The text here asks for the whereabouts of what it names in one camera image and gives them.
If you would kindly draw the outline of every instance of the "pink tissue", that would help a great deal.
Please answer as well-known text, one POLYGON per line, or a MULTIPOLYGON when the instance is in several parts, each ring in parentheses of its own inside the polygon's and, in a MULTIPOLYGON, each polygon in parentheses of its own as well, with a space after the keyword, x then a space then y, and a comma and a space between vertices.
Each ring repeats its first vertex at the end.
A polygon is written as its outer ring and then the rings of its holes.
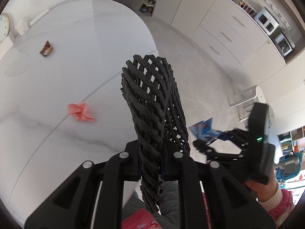
POLYGON ((69 104, 68 114, 76 116, 78 121, 95 121, 95 118, 88 112, 88 105, 85 102, 69 104))

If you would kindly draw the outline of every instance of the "gray pants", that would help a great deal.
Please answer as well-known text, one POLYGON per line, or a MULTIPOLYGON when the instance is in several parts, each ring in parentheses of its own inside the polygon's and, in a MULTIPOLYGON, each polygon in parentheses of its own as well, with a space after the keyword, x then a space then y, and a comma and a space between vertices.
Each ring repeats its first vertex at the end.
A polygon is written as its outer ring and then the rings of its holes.
MULTIPOLYGON (((154 213, 153 216, 163 229, 179 229, 179 191, 178 182, 164 182, 163 186, 164 203, 159 208, 159 213, 154 213)), ((128 218, 139 209, 146 209, 145 204, 138 198, 136 192, 129 199, 122 211, 122 220, 128 218)))

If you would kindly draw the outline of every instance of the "clock face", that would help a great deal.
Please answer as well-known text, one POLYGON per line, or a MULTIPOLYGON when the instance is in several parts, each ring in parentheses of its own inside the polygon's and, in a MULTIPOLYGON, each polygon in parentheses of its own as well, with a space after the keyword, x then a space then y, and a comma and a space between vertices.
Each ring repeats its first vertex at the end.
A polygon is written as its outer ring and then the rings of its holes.
POLYGON ((0 15, 0 44, 5 40, 9 34, 10 23, 6 14, 0 15))

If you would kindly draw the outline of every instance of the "metal screw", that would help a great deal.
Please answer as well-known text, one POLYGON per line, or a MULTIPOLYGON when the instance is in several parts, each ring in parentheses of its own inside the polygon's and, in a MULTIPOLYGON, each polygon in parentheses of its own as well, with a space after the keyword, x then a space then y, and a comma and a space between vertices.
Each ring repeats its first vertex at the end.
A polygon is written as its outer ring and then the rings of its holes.
POLYGON ((83 163, 83 167, 84 167, 85 169, 88 169, 88 168, 90 168, 91 166, 92 166, 92 162, 91 162, 91 161, 86 161, 86 162, 83 163))
POLYGON ((176 151, 176 152, 174 152, 173 156, 174 156, 175 158, 182 158, 182 157, 183 157, 183 153, 182 153, 182 152, 179 152, 179 151, 176 151))
POLYGON ((216 162, 216 161, 212 161, 212 162, 210 163, 210 166, 211 166, 212 168, 214 168, 214 169, 217 169, 217 168, 219 167, 219 163, 216 162))
POLYGON ((127 158, 129 156, 129 153, 126 151, 122 151, 119 156, 120 158, 127 158))

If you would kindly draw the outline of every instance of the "round table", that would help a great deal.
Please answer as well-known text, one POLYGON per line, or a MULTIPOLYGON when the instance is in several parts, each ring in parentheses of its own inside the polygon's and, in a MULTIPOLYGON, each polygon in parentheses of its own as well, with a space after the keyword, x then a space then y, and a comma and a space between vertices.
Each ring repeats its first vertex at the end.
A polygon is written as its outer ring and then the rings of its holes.
MULTIPOLYGON (((107 161, 137 139, 120 91, 134 54, 158 52, 133 11, 77 0, 51 9, 0 61, 0 198, 21 225, 84 161, 107 161), (80 102, 96 122, 67 115, 80 102)), ((124 203, 135 186, 125 183, 124 203)))

